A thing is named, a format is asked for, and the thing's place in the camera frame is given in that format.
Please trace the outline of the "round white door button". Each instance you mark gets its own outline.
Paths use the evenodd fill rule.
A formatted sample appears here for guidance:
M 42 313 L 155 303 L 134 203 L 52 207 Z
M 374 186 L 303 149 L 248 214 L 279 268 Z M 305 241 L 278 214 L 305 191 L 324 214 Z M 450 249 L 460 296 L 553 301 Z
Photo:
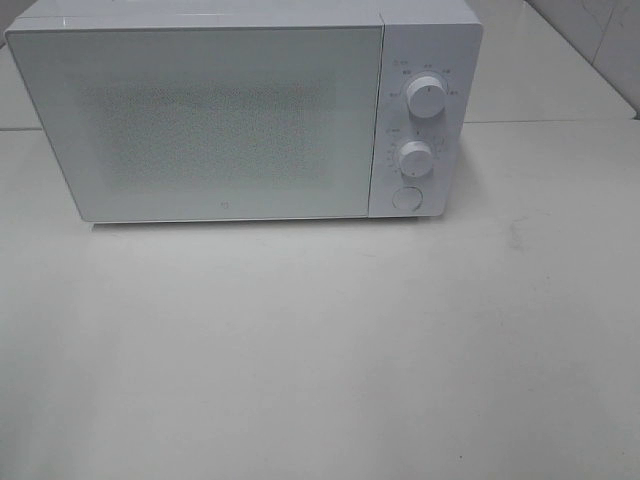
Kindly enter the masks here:
M 398 210 L 416 211 L 423 202 L 423 194 L 416 187 L 402 187 L 392 197 L 393 206 Z

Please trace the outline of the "white timer knob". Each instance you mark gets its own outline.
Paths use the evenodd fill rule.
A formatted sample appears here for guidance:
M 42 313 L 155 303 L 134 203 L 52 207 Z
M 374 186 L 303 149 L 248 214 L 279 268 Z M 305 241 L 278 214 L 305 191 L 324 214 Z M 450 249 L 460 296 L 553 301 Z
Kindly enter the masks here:
M 403 144 L 398 150 L 397 164 L 404 176 L 420 178 L 432 171 L 434 156 L 427 143 L 411 141 Z

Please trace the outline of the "white microwave door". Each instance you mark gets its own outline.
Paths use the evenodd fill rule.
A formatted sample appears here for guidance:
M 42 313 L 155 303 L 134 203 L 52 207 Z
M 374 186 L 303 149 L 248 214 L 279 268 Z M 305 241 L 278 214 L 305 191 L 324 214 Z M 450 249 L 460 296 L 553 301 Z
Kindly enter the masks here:
M 360 217 L 382 31 L 13 32 L 82 219 Z

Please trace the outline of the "upper white power knob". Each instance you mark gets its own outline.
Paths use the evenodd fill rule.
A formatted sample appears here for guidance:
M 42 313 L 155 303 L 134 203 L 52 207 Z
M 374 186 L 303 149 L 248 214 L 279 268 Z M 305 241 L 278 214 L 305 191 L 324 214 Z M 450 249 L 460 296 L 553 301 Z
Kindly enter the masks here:
M 445 108 L 446 97 L 445 82 L 432 72 L 416 76 L 407 84 L 405 90 L 409 112 L 420 119 L 439 115 Z

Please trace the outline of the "white microwave oven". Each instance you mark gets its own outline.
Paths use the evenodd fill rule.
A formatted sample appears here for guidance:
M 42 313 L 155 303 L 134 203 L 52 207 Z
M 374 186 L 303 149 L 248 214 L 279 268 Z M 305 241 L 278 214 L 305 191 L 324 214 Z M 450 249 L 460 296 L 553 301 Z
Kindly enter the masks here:
M 481 22 L 463 1 L 38 1 L 4 37 L 17 67 L 8 40 L 13 32 L 356 27 L 382 31 L 367 213 L 208 221 L 438 216 L 447 202 L 483 37 Z M 424 72 L 438 75 L 447 89 L 444 110 L 429 119 L 414 117 L 405 98 L 407 84 Z M 426 176 L 409 178 L 398 167 L 397 152 L 411 141 L 423 141 L 432 150 L 434 166 Z M 419 209 L 393 206 L 393 194 L 402 187 L 421 190 Z

